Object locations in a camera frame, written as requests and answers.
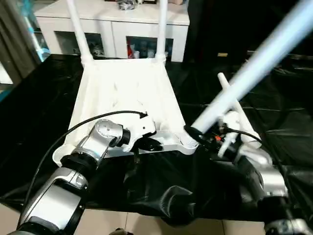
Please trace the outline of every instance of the black plastic sheet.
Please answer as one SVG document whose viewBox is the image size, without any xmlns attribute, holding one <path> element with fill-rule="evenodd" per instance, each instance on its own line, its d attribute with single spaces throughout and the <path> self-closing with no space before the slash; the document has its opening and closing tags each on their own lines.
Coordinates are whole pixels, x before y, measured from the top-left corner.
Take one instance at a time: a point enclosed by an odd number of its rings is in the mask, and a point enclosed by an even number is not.
<svg viewBox="0 0 313 235">
<path fill-rule="evenodd" d="M 221 90 L 217 73 L 231 78 L 240 66 L 227 58 L 209 65 L 166 65 L 186 123 Z M 67 130 L 82 71 L 79 57 L 52 55 L 0 103 L 0 202 L 21 209 L 40 158 Z M 299 61 L 284 62 L 241 101 L 255 130 L 284 165 L 295 208 L 310 222 L 312 75 Z M 34 192 L 55 168 L 49 158 Z M 177 151 L 140 155 L 140 164 L 132 156 L 105 159 L 89 185 L 89 208 L 161 216 L 170 224 L 197 217 L 260 220 L 237 169 L 202 147 L 190 156 Z"/>
</svg>

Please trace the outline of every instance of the table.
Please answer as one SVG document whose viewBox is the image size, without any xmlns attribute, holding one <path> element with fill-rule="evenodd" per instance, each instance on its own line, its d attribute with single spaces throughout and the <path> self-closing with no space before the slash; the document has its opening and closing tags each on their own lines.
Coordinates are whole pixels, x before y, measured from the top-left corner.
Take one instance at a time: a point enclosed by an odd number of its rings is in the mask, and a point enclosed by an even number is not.
<svg viewBox="0 0 313 235">
<path fill-rule="evenodd" d="M 76 0 L 84 32 L 101 35 L 106 57 L 127 58 L 127 37 L 157 38 L 158 4 L 143 4 L 130 11 L 121 11 L 116 2 Z M 59 0 L 35 12 L 38 24 L 51 53 L 72 54 L 56 33 L 74 32 L 66 0 Z M 181 62 L 184 56 L 189 17 L 187 5 L 168 5 L 166 38 L 173 39 L 172 61 Z"/>
<path fill-rule="evenodd" d="M 210 64 L 167 63 L 173 89 L 187 123 L 220 91 L 217 73 L 238 68 L 226 58 Z M 255 130 L 286 170 L 295 208 L 312 225 L 313 109 L 311 71 L 301 61 L 277 67 L 241 104 Z M 82 66 L 78 56 L 51 55 L 0 102 L 0 202 L 21 209 L 40 158 L 66 131 Z M 256 203 L 230 163 L 198 148 L 191 156 L 172 151 L 106 159 L 90 182 L 88 208 L 160 216 L 170 224 L 197 217 L 260 220 Z M 35 189 L 55 170 L 44 164 Z"/>
</svg>

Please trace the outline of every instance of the floor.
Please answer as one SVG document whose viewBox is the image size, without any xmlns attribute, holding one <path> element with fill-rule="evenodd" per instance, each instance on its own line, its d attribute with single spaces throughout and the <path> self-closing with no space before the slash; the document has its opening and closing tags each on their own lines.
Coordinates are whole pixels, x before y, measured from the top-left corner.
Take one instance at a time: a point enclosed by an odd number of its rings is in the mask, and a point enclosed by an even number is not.
<svg viewBox="0 0 313 235">
<path fill-rule="evenodd" d="M 0 204 L 0 235 L 12 232 L 19 214 Z M 263 223 L 197 219 L 188 226 L 173 228 L 161 219 L 137 213 L 85 210 L 75 235 L 108 235 L 123 228 L 134 235 L 264 235 Z"/>
</svg>

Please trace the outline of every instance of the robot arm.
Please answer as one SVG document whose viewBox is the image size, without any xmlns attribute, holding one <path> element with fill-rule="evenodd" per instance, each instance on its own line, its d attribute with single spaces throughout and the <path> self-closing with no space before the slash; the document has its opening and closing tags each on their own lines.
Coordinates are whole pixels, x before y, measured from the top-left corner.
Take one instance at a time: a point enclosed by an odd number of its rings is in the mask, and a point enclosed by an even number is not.
<svg viewBox="0 0 313 235">
<path fill-rule="evenodd" d="M 128 144 L 131 134 L 122 125 L 100 119 L 30 200 L 21 225 L 11 233 L 27 235 L 73 234 L 85 209 L 88 182 L 109 147 Z"/>
</svg>

